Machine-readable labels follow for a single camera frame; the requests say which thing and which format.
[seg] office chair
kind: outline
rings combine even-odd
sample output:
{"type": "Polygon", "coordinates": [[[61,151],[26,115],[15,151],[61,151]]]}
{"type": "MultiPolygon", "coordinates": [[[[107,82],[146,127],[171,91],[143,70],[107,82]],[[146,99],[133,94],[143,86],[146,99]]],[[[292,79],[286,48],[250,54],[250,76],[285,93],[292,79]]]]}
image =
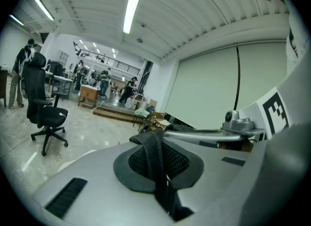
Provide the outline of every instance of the office chair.
{"type": "MultiPolygon", "coordinates": [[[[155,107],[151,105],[151,106],[149,106],[149,107],[146,108],[146,111],[149,112],[149,114],[151,114],[151,113],[154,111],[154,109],[155,109],[155,107]]],[[[134,127],[134,125],[135,125],[135,123],[137,122],[137,119],[138,119],[138,118],[141,118],[141,119],[143,120],[143,119],[145,119],[146,117],[140,116],[140,115],[135,115],[134,118],[133,118],[133,121],[132,121],[132,123],[133,123],[133,126],[132,126],[132,127],[134,127]]]]}
{"type": "Polygon", "coordinates": [[[44,126],[44,129],[40,132],[31,134],[31,139],[35,140],[35,136],[46,135],[41,152],[43,156],[46,155],[45,148],[50,136],[64,141],[64,146],[68,147],[67,140],[55,133],[59,130],[62,130],[63,133],[65,132],[64,127],[59,126],[66,120],[68,111],[56,107],[61,94],[54,92],[56,95],[54,107],[51,106],[52,102],[45,99],[45,71],[42,69],[45,64],[45,56],[36,52],[33,60],[23,69],[25,89],[28,97],[27,118],[30,122],[37,124],[38,128],[44,126]]]}

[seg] roller blind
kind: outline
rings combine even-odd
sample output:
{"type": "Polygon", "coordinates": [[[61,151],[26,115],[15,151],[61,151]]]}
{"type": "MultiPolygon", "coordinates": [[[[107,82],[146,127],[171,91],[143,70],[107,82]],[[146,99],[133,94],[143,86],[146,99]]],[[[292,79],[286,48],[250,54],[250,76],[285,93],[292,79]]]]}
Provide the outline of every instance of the roller blind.
{"type": "MultiPolygon", "coordinates": [[[[237,109],[256,101],[286,76],[285,43],[239,46],[241,86],[237,109]]],[[[220,128],[234,107],[236,48],[180,63],[166,112],[198,129],[220,128]]]]}
{"type": "Polygon", "coordinates": [[[180,63],[166,112],[197,128],[220,128],[238,81],[234,47],[180,63]]]}

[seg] fluorescent light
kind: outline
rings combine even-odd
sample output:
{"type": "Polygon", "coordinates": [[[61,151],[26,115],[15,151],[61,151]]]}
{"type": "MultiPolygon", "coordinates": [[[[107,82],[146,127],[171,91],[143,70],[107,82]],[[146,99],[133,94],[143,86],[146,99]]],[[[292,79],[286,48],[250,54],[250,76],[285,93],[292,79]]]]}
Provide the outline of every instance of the fluorescent light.
{"type": "Polygon", "coordinates": [[[53,16],[49,13],[49,11],[45,8],[45,6],[43,5],[43,3],[41,2],[41,0],[35,0],[35,2],[37,2],[37,4],[39,5],[39,7],[42,9],[42,11],[46,14],[46,16],[50,19],[50,20],[54,20],[53,16]]]}
{"type": "Polygon", "coordinates": [[[15,18],[12,14],[9,14],[9,16],[15,20],[17,23],[21,24],[22,26],[24,25],[22,22],[20,22],[17,18],[15,18]]]}
{"type": "Polygon", "coordinates": [[[139,0],[128,0],[124,18],[123,32],[129,34],[139,0]]]}

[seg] black cable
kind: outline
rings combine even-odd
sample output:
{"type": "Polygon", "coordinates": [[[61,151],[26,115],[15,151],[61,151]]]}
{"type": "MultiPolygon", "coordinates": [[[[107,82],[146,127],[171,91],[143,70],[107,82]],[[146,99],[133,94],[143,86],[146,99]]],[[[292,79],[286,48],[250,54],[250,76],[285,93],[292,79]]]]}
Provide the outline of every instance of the black cable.
{"type": "Polygon", "coordinates": [[[240,93],[240,81],[241,81],[241,64],[240,64],[240,55],[239,55],[239,48],[237,43],[235,43],[237,48],[237,55],[238,55],[238,87],[237,87],[237,95],[235,97],[235,103],[233,110],[237,109],[238,100],[239,100],[239,93],[240,93]]]}

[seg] floor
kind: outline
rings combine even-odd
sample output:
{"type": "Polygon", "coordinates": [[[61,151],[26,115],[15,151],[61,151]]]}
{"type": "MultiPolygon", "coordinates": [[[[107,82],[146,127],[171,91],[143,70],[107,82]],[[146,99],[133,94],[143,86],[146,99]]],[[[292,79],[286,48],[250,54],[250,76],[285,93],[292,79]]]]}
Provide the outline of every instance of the floor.
{"type": "Polygon", "coordinates": [[[9,181],[28,194],[33,194],[44,181],[81,156],[128,142],[138,130],[138,125],[133,128],[129,122],[95,116],[90,109],[78,107],[76,102],[60,100],[58,107],[67,109],[69,114],[63,124],[66,132],[58,133],[68,140],[69,147],[65,148],[63,142],[51,137],[47,155],[43,157],[41,150],[45,136],[31,140],[30,134],[41,129],[26,117],[27,100],[24,105],[19,108],[15,103],[14,109],[8,109],[0,100],[0,165],[9,181]]]}

